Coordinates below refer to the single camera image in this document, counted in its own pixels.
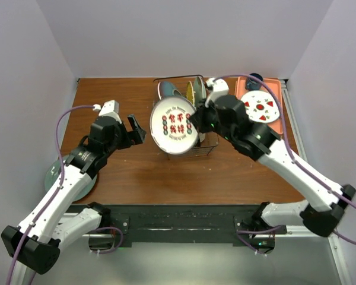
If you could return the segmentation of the mint green flower plate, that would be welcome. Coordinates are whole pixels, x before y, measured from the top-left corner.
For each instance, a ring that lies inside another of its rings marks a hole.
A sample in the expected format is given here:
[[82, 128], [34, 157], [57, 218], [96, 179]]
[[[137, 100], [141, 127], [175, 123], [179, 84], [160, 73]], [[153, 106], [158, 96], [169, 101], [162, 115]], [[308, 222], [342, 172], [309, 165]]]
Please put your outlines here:
[[193, 82], [193, 90], [194, 90], [194, 99], [195, 99], [195, 107], [198, 107], [198, 104], [202, 99], [206, 99], [206, 88], [204, 81], [201, 77], [196, 77]]

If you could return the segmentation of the black wire dish rack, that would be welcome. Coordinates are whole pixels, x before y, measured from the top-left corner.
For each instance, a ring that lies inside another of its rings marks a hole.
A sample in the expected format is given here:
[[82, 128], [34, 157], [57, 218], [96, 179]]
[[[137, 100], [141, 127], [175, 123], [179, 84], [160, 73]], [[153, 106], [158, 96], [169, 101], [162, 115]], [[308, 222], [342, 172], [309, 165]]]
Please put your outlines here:
[[[160, 100], [158, 98], [157, 95], [157, 84], [160, 81], [169, 81], [171, 83], [173, 83], [177, 89], [181, 92], [182, 96], [186, 98], [186, 86], [187, 86], [187, 82], [191, 81], [192, 84], [194, 82], [194, 79], [196, 77], [201, 77], [205, 83], [205, 80], [203, 78], [202, 75], [198, 75], [198, 74], [194, 74], [194, 75], [179, 75], [179, 76], [174, 76], [174, 77], [160, 77], [160, 78], [156, 78], [153, 80], [153, 83], [155, 85], [155, 99], [153, 102], [153, 107], [154, 105]], [[218, 136], [216, 134], [210, 134], [207, 133], [205, 134], [205, 139], [203, 142], [199, 142], [199, 139], [196, 143], [196, 145], [191, 148], [188, 152], [181, 154], [181, 155], [171, 155], [171, 154], [167, 154], [168, 158], [172, 158], [174, 156], [180, 156], [180, 157], [199, 157], [199, 156], [207, 156], [215, 147], [217, 147], [219, 143], [219, 139]]]

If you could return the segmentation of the yellow green ribbed plate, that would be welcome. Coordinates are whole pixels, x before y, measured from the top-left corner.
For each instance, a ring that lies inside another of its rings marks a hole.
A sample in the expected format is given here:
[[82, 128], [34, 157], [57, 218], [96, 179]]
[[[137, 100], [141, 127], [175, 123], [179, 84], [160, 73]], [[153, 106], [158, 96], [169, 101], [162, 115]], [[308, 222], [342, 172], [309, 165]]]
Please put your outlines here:
[[191, 102], [191, 104], [195, 104], [195, 92], [193, 89], [193, 84], [191, 81], [187, 82], [187, 86], [186, 86], [186, 98], [188, 99], [188, 101]]

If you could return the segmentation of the white plate red chinese characters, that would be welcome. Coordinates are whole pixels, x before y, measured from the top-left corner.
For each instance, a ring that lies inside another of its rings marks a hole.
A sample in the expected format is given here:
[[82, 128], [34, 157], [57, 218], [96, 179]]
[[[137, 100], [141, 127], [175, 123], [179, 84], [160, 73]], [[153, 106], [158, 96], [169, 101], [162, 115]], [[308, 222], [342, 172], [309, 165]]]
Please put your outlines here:
[[150, 116], [150, 132], [157, 146], [167, 154], [181, 155], [193, 148], [199, 134], [190, 121], [193, 105], [184, 97], [159, 100]]

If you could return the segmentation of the dark blue plate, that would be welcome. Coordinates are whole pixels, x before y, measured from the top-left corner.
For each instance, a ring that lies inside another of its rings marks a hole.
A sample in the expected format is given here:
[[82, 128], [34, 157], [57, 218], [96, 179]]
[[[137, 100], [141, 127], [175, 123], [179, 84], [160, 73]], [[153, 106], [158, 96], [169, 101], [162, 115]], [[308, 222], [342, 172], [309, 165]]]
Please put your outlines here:
[[177, 87], [169, 81], [160, 81], [157, 84], [157, 95], [160, 100], [171, 96], [182, 96]]

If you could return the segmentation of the cream ceramic mug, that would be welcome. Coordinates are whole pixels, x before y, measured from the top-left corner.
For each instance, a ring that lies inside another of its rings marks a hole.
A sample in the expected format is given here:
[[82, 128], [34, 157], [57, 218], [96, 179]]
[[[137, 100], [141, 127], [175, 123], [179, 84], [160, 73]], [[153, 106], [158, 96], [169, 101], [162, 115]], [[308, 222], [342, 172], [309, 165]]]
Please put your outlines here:
[[199, 142], [202, 143], [205, 139], [205, 134], [199, 133], [198, 136], [199, 136]]

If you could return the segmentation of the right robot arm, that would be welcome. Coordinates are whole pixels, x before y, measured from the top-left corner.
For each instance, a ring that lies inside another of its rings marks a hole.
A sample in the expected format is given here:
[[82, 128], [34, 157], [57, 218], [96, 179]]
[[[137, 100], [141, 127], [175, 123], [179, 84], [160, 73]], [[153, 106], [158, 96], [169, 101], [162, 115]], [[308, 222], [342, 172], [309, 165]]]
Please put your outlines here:
[[242, 101], [226, 95], [208, 106], [200, 103], [189, 120], [197, 131], [218, 134], [240, 154], [279, 174], [304, 197], [301, 202], [262, 203], [252, 215], [257, 232], [266, 233], [278, 226], [305, 226], [318, 236], [328, 237], [336, 229], [355, 188], [326, 178], [296, 155], [272, 128], [251, 121]]

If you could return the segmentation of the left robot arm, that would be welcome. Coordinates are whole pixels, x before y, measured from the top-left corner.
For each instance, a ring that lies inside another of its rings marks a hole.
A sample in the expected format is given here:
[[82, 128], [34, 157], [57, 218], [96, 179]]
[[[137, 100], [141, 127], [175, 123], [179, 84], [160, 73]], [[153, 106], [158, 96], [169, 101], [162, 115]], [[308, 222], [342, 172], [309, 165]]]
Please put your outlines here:
[[110, 210], [91, 203], [67, 223], [59, 224], [74, 198], [105, 167], [116, 151], [142, 144], [146, 132], [134, 115], [128, 115], [131, 130], [127, 130], [118, 114], [111, 111], [98, 115], [90, 132], [67, 158], [62, 159], [61, 173], [36, 208], [18, 225], [7, 226], [1, 239], [12, 258], [11, 278], [20, 273], [16, 263], [40, 275], [47, 273], [63, 249], [82, 235], [110, 229]]

